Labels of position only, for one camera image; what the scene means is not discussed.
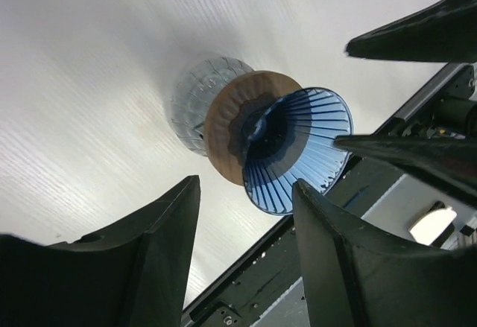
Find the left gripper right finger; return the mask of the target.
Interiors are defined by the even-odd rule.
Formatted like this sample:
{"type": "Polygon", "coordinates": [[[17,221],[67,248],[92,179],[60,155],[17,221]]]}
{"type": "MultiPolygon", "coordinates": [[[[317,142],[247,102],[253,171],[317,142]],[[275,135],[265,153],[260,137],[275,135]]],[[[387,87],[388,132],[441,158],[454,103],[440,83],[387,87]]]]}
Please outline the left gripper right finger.
{"type": "Polygon", "coordinates": [[[312,326],[474,326],[476,247],[442,250],[392,235],[293,186],[312,326]]]}

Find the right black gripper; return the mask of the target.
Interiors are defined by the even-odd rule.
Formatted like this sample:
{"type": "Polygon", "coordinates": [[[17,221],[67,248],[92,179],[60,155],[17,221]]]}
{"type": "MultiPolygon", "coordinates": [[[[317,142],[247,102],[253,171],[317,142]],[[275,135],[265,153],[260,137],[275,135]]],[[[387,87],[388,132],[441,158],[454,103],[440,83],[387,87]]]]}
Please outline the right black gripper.
{"type": "Polygon", "coordinates": [[[396,166],[475,209],[476,140],[465,138],[476,137],[476,64],[466,64],[476,61],[476,0],[440,0],[353,38],[346,53],[448,63],[376,130],[379,136],[338,136],[333,144],[396,166]]]}

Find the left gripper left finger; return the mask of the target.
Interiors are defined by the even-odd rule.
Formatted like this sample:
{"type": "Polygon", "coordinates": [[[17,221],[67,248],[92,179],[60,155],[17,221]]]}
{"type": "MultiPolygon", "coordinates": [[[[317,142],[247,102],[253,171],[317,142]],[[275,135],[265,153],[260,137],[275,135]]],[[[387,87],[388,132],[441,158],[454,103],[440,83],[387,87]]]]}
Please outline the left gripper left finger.
{"type": "Polygon", "coordinates": [[[200,208],[188,176],[72,243],[1,236],[3,326],[178,326],[200,208]]]}

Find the blue glass dripper cone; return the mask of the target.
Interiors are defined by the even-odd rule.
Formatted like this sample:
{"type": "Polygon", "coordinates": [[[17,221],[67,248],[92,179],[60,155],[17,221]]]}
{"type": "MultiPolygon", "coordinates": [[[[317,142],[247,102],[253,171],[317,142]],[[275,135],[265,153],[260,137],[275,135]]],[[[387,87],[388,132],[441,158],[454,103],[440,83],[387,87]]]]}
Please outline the blue glass dripper cone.
{"type": "Polygon", "coordinates": [[[267,214],[285,216],[293,212],[296,181],[327,193],[350,158],[334,140],[352,134],[350,109],[330,89],[299,89],[258,109],[241,129],[242,176],[250,201],[267,214]]]}

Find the clear glass coffee server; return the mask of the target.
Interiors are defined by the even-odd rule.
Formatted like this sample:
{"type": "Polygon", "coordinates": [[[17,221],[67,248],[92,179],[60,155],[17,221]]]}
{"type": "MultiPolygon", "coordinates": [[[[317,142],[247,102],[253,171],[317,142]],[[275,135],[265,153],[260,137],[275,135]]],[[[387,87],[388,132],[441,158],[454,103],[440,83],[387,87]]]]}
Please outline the clear glass coffee server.
{"type": "Polygon", "coordinates": [[[206,155],[203,127],[210,105],[228,83],[252,71],[242,60],[205,55],[178,76],[168,114],[172,130],[188,150],[206,155]]]}

